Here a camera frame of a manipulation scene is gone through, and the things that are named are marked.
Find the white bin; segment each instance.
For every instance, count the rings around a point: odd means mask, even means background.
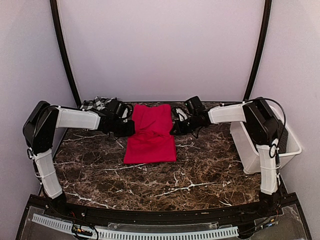
[[[272,106],[270,106],[275,115],[283,122],[283,116]],[[293,135],[288,124],[285,124],[288,131],[288,140],[286,145],[286,153],[279,154],[281,168],[286,165],[295,155],[302,152],[301,145]],[[243,171],[246,174],[254,174],[260,172],[259,154],[251,141],[249,134],[242,122],[232,122],[230,132],[243,164]]]

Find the black metal pole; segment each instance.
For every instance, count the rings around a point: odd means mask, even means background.
[[[256,52],[254,56],[253,66],[251,70],[251,74],[249,77],[248,84],[246,86],[245,94],[243,97],[243,100],[248,100],[250,98],[252,89],[254,88],[255,80],[258,73],[258,68],[262,56],[262,52],[264,50],[266,35],[267,35],[267,29],[269,24],[269,18],[270,18],[270,12],[271,12],[271,3],[272,0],[265,0],[264,3],[264,11],[263,11],[263,17],[262,17],[262,24],[261,24],[261,30],[258,40],[258,45],[256,47]]]
[[[56,39],[58,41],[64,70],[66,73],[66,77],[68,78],[68,82],[72,91],[75,104],[79,108],[81,106],[81,99],[80,99],[76,82],[72,74],[70,63],[69,63],[69,58],[68,58],[64,36],[62,33],[60,18],[59,18],[57,0],[50,0],[50,5],[51,5],[51,12],[52,12],[53,24],[55,28]]]

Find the brown marble tabletop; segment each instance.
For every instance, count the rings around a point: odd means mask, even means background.
[[[207,108],[215,105],[205,103]],[[79,205],[185,211],[259,200],[261,176],[243,172],[229,123],[203,128],[198,139],[175,136],[175,144],[176,162],[126,165],[127,138],[108,141],[99,131],[68,129],[54,165],[68,202]]]

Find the black and white fabric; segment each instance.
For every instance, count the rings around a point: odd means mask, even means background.
[[[94,100],[91,101],[84,101],[80,107],[80,109],[84,109],[85,111],[95,109],[95,110],[103,110],[106,108],[106,104],[111,102],[112,99],[114,98],[106,98],[106,97],[101,97],[101,96],[96,96]]]

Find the red towel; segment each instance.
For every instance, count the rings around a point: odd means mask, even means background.
[[[164,104],[155,107],[136,105],[132,120],[135,135],[128,138],[125,164],[175,162],[177,160],[171,107]]]

